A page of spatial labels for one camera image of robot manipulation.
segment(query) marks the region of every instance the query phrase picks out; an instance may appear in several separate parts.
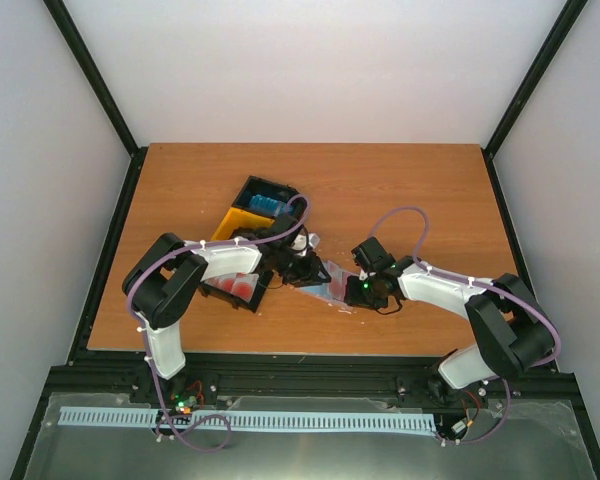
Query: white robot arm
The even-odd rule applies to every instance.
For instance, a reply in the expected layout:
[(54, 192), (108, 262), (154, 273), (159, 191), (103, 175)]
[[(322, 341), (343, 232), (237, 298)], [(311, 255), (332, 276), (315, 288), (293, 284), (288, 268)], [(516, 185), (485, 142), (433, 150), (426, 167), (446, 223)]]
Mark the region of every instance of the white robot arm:
[[(495, 286), (544, 315), (533, 294), (515, 275), (505, 274), (497, 280), (473, 279), (476, 285), (465, 285), (448, 279), (457, 274), (432, 269), (425, 262), (417, 264), (412, 257), (396, 261), (375, 237), (365, 240), (352, 253), (362, 273), (348, 280), (347, 304), (383, 313), (381, 309), (387, 308), (389, 297), (394, 297), (398, 309), (389, 313), (402, 308), (401, 300), (411, 300), (430, 303), (469, 321), (476, 344), (454, 351), (440, 362), (437, 376), (442, 382), (438, 384), (439, 391), (432, 392), (434, 396), (442, 397), (449, 388), (459, 390), (495, 376), (516, 378), (554, 347), (551, 332), (541, 322), (505, 298), (479, 287)], [(507, 321), (503, 313), (510, 312), (513, 318)]]

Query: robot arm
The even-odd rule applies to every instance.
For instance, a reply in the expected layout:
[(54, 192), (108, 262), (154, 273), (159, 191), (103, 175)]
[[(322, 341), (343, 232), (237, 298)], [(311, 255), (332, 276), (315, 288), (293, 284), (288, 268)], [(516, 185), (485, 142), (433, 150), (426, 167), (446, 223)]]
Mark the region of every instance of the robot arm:
[[(471, 324), (476, 344), (448, 355), (437, 367), (438, 382), (430, 384), (432, 394), (442, 403), (449, 387), (462, 389), (496, 375), (516, 378), (554, 347), (551, 333), (522, 308), (484, 288), (432, 275), (411, 257), (396, 261), (375, 237), (365, 240), (352, 253), (363, 273), (360, 278), (349, 278), (345, 295), (349, 305), (379, 311), (387, 308), (392, 296), (398, 310), (402, 300), (422, 301), (453, 312)], [(529, 289), (515, 275), (505, 274), (497, 280), (476, 279), (476, 283), (497, 286), (544, 315)], [(509, 322), (503, 315), (506, 313), (513, 313)]]
[[(239, 229), (232, 244), (210, 245), (185, 252), (167, 261), (138, 287), (132, 306), (146, 329), (151, 355), (158, 375), (169, 380), (185, 365), (180, 343), (180, 318), (193, 299), (198, 286), (208, 278), (229, 273), (262, 273), (274, 270), (283, 283), (304, 287), (329, 283), (331, 277), (313, 251), (314, 235), (297, 231), (281, 240), (258, 245), (263, 240), (288, 231), (297, 222), (290, 215), (279, 215), (269, 228)], [(128, 295), (137, 279), (165, 255), (187, 244), (173, 233), (165, 233), (127, 275), (122, 285)], [(163, 275), (162, 270), (171, 272)]]

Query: wooden table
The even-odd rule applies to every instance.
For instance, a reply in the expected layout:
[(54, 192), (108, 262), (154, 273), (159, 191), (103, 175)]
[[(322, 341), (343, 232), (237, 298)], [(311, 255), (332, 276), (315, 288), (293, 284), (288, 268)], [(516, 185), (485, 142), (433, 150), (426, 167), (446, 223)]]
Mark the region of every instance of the wooden table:
[[(356, 271), (350, 250), (381, 215), (411, 204), (431, 218), (425, 260), (475, 276), (515, 272), (478, 145), (153, 144), (90, 349), (142, 348), (124, 307), (125, 275), (164, 232), (210, 238), (249, 175), (307, 195), (307, 225), (322, 240), (318, 254), (343, 268)], [(417, 214), (404, 212), (377, 236), (399, 258), (411, 253), (422, 226)], [(186, 351), (441, 355), (473, 340), (466, 321), (430, 305), (409, 302), (389, 316), (346, 314), (290, 287), (268, 291), (256, 314), (196, 294), (180, 323)]]

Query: yellow box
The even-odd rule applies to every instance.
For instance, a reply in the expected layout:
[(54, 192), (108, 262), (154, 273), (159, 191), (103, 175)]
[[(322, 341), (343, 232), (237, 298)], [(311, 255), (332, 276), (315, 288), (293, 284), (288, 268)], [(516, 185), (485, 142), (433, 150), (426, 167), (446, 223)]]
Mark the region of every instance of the yellow box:
[(236, 228), (260, 228), (273, 225), (273, 219), (245, 212), (239, 208), (230, 207), (227, 214), (222, 219), (220, 226), (211, 237), (215, 240), (229, 240), (231, 234)]

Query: purple cable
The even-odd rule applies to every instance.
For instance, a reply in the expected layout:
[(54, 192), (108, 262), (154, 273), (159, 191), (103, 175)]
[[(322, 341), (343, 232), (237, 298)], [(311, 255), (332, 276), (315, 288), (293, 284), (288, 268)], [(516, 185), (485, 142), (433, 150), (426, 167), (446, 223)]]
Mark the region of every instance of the purple cable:
[[(422, 244), (424, 243), (425, 238), (427, 238), (427, 235), (429, 234), (429, 216), (427, 215), (427, 212), (425, 212), (422, 208), (408, 205), (408, 206), (404, 206), (404, 207), (397, 207), (397, 208), (390, 210), (389, 212), (384, 214), (382, 217), (380, 217), (380, 219), (376, 222), (376, 224), (371, 229), (371, 233), (369, 233), (369, 236), (370, 237), (373, 236), (376, 233), (376, 230), (378, 230), (380, 225), (387, 218), (389, 218), (390, 216), (394, 215), (395, 213), (401, 212), (403, 210), (411, 210), (414, 212), (418, 212), (424, 220), (424, 230), (422, 231), (422, 234), (420, 235), (420, 238), (418, 239), (418, 243), (416, 243), (416, 246), (413, 249), (412, 256), (413, 256), (413, 260), (414, 260), (415, 264), (418, 265), (418, 267), (420, 267), (424, 271), (428, 271), (427, 266), (424, 265), (422, 263), (422, 261), (418, 258), (418, 252), (420, 252), (420, 248), (422, 247)], [(471, 284), (471, 282), (469, 281), (469, 277), (460, 275), (458, 273), (444, 272), (442, 270), (438, 270), (437, 268), (431, 268), (431, 270), (429, 270), (429, 273), (435, 277), (442, 278), (444, 280), (450, 280), (450, 281), (456, 282), (456, 283), (461, 283), (463, 285)], [(553, 353), (551, 353), (547, 357), (536, 362), (534, 366), (544, 365), (546, 363), (552, 362), (553, 360), (555, 360), (558, 357), (558, 355), (560, 355), (560, 351), (562, 350), (562, 341), (560, 340), (560, 335), (558, 334), (558, 331), (553, 326), (553, 324), (549, 321), (549, 319), (547, 319), (544, 315), (542, 315), (540, 312), (538, 312), (535, 308), (533, 308), (531, 305), (529, 305), (525, 301), (520, 300), (515, 295), (512, 295), (511, 293), (509, 293), (505, 290), (502, 290), (501, 288), (491, 285), (490, 283), (473, 281), (473, 285), (478, 288), (484, 288), (485, 290), (489, 290), (489, 291), (491, 291), (497, 295), (500, 295), (500, 296), (506, 298), (507, 300), (515, 303), (516, 305), (518, 305), (519, 307), (523, 308), (528, 313), (530, 313), (531, 315), (536, 317), (538, 319), (538, 321), (540, 323), (542, 323), (546, 327), (547, 330), (549, 330), (549, 333), (551, 333), (551, 336), (553, 337), (553, 342), (555, 345), (554, 349), (553, 349)]]
[[(243, 245), (243, 246), (260, 245), (263, 243), (274, 242), (276, 240), (286, 237), (287, 235), (289, 235), (289, 234), (295, 232), (296, 230), (298, 230), (299, 228), (301, 228), (302, 225), (304, 225), (304, 223), (307, 221), (307, 218), (309, 217), (309, 211), (311, 210), (311, 202), (309, 202), (309, 199), (307, 197), (305, 197), (304, 195), (298, 194), (298, 195), (294, 195), (293, 197), (291, 197), (291, 199), (287, 202), (287, 205), (291, 205), (293, 202), (295, 202), (298, 199), (303, 199), (305, 201), (305, 203), (307, 204), (307, 207), (306, 207), (304, 213), (302, 214), (302, 218), (300, 218), (298, 223), (296, 223), (293, 227), (291, 227), (289, 230), (287, 230), (286, 232), (283, 232), (279, 235), (274, 235), (273, 237), (263, 238), (263, 239), (258, 239), (258, 240), (249, 240), (249, 241), (239, 242), (239, 245)], [(219, 241), (219, 242), (206, 242), (204, 245), (204, 248), (217, 247), (217, 246), (231, 246), (231, 245), (236, 245), (235, 240), (223, 240), (223, 241)], [(140, 327), (143, 329), (142, 341), (144, 342), (144, 349), (147, 353), (147, 357), (149, 358), (147, 363), (149, 364), (149, 368), (151, 369), (151, 376), (153, 377), (153, 383), (155, 384), (155, 387), (156, 387), (156, 394), (158, 395), (158, 402), (160, 403), (160, 408), (162, 409), (162, 412), (163, 412), (164, 421), (166, 421), (166, 423), (169, 425), (169, 427), (171, 427), (171, 431), (176, 436), (176, 438), (178, 438), (178, 440), (180, 440), (182, 443), (184, 443), (187, 447), (191, 448), (192, 450), (195, 450), (196, 452), (200, 452), (200, 453), (214, 453), (214, 452), (217, 452), (217, 451), (223, 449), (231, 440), (232, 431), (231, 431), (231, 425), (230, 425), (229, 421), (222, 415), (211, 414), (211, 415), (208, 415), (208, 416), (196, 421), (191, 426), (189, 426), (184, 432), (178, 431), (178, 429), (173, 425), (172, 417), (169, 415), (169, 411), (167, 409), (166, 403), (164, 401), (164, 397), (162, 395), (162, 390), (160, 389), (160, 380), (158, 378), (158, 371), (156, 369), (156, 364), (155, 364), (153, 358), (151, 357), (152, 352), (151, 352), (151, 347), (149, 346), (149, 337), (147, 336), (147, 332), (146, 332), (146, 328), (145, 328), (146, 325), (145, 325), (142, 317), (140, 317), (133, 309), (133, 297), (135, 296), (136, 292), (138, 291), (138, 288), (140, 288), (140, 285), (142, 285), (142, 283), (149, 277), (149, 275), (151, 275), (154, 271), (156, 271), (157, 269), (162, 267), (162, 265), (165, 262), (177, 257), (178, 255), (185, 253), (185, 252), (192, 252), (194, 250), (199, 250), (201, 248), (202, 248), (202, 245), (197, 242), (194, 244), (191, 244), (191, 245), (184, 246), (182, 248), (178, 248), (172, 252), (169, 252), (168, 254), (166, 254), (159, 260), (157, 260), (155, 263), (153, 263), (151, 266), (149, 266), (149, 268), (147, 268), (147, 270), (145, 270), (145, 272), (138, 277), (138, 280), (136, 280), (136, 282), (133, 284), (133, 286), (129, 290), (129, 293), (127, 294), (126, 307), (127, 307), (127, 311), (129, 312), (129, 314), (138, 321), (138, 323), (140, 324)], [(184, 438), (184, 436), (183, 436), (184, 434), (190, 432), (198, 425), (200, 425), (212, 418), (219, 418), (227, 426), (227, 436), (225, 437), (225, 439), (223, 440), (223, 442), (220, 445), (213, 447), (213, 448), (208, 448), (208, 449), (201, 448), (201, 447), (198, 447), (196, 445), (189, 443)]]

